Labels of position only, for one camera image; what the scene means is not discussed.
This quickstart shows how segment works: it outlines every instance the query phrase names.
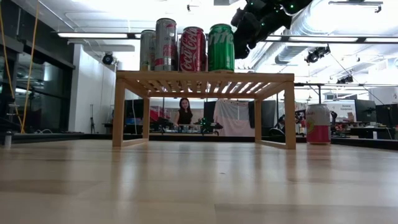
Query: red can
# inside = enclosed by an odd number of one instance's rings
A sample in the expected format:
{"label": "red can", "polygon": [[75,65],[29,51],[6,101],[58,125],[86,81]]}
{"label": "red can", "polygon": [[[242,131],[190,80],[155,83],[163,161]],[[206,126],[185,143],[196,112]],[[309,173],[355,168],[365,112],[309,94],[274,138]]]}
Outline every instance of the red can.
{"label": "red can", "polygon": [[206,36],[199,27],[187,27],[181,35],[180,71],[206,71]]}

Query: wooden table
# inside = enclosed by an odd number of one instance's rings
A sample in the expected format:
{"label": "wooden table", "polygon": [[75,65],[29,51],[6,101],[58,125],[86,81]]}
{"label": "wooden table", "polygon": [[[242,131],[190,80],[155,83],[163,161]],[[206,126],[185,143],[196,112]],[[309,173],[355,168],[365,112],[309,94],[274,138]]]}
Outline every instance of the wooden table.
{"label": "wooden table", "polygon": [[[142,139],[123,141],[124,91],[144,99]],[[261,140],[261,101],[285,91],[286,143]],[[233,72],[117,71],[114,101],[113,147],[147,142],[151,97],[255,99],[255,139],[258,144],[296,148],[294,74]]]}

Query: dark hair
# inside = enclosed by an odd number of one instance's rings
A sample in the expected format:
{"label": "dark hair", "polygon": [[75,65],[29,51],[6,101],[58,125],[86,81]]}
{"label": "dark hair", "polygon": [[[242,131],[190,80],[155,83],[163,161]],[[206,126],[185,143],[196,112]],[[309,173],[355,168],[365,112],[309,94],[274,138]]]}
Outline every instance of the dark hair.
{"label": "dark hair", "polygon": [[187,100],[187,101],[188,101],[187,113],[190,114],[190,115],[192,115],[192,112],[191,112],[191,103],[189,102],[188,98],[181,98],[181,100],[180,100],[180,109],[179,109],[179,112],[183,112],[183,113],[185,112],[185,109],[182,108],[182,101],[183,101],[183,100]]}

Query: pink and white can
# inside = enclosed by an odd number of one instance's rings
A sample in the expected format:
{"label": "pink and white can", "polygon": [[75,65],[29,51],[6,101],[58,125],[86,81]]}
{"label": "pink and white can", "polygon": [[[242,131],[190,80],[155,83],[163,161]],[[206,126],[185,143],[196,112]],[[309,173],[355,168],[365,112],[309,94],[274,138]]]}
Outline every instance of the pink and white can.
{"label": "pink and white can", "polygon": [[330,111],[326,105],[309,105],[305,112],[305,121],[308,143],[330,143]]}

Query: yellow cable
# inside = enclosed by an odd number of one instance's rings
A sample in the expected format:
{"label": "yellow cable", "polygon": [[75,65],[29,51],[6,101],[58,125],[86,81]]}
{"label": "yellow cable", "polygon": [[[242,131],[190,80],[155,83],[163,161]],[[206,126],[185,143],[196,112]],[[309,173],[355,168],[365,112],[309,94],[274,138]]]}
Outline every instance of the yellow cable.
{"label": "yellow cable", "polygon": [[[4,38],[4,25],[3,25],[3,22],[2,22],[1,4],[0,4],[0,26],[1,26],[1,37],[2,37],[2,46],[3,46],[3,51],[4,51],[4,58],[6,60],[6,70],[7,70],[7,76],[8,76],[8,84],[10,85],[12,99],[14,99],[14,101],[15,101],[14,89],[13,89],[12,83],[11,83],[10,68],[8,66],[7,47],[6,47],[6,39]],[[19,117],[19,113],[18,113],[18,108],[16,108],[15,111],[17,113],[17,117],[18,117],[18,120],[19,120],[19,125],[21,126],[21,133],[24,133],[24,128],[22,127],[22,121],[21,121],[21,118]]]}
{"label": "yellow cable", "polygon": [[26,97],[25,97],[25,107],[24,107],[24,120],[22,121],[22,130],[25,127],[25,120],[26,120],[26,108],[27,108],[27,100],[29,97],[30,75],[32,74],[33,56],[34,56],[34,52],[35,52],[35,43],[36,43],[37,21],[39,18],[39,6],[40,6],[40,3],[39,3],[39,0],[37,0],[35,27],[33,30],[32,52],[30,53],[31,58],[30,58],[29,76],[27,77]]}

